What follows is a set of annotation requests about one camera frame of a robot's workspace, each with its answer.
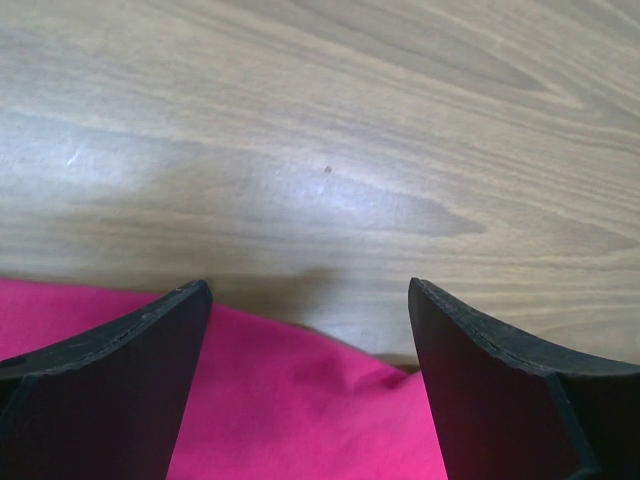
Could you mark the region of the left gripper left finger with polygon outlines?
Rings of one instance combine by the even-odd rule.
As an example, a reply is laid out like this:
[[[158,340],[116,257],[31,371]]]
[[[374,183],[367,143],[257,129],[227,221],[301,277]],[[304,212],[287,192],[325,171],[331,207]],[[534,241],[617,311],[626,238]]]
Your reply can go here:
[[[190,282],[2,361],[2,478],[166,478],[211,308]]]

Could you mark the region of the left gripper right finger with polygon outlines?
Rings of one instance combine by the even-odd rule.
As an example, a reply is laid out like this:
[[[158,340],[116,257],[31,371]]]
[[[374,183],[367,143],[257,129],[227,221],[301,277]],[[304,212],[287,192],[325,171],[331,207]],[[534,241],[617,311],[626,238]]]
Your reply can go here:
[[[413,279],[408,309],[451,479],[635,479],[639,368],[529,334]]]

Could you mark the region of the pink t-shirt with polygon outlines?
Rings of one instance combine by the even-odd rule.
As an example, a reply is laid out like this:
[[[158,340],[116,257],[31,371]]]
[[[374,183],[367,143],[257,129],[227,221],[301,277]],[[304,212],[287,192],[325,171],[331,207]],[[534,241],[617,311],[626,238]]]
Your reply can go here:
[[[420,374],[308,330],[212,310],[172,479],[442,479]]]

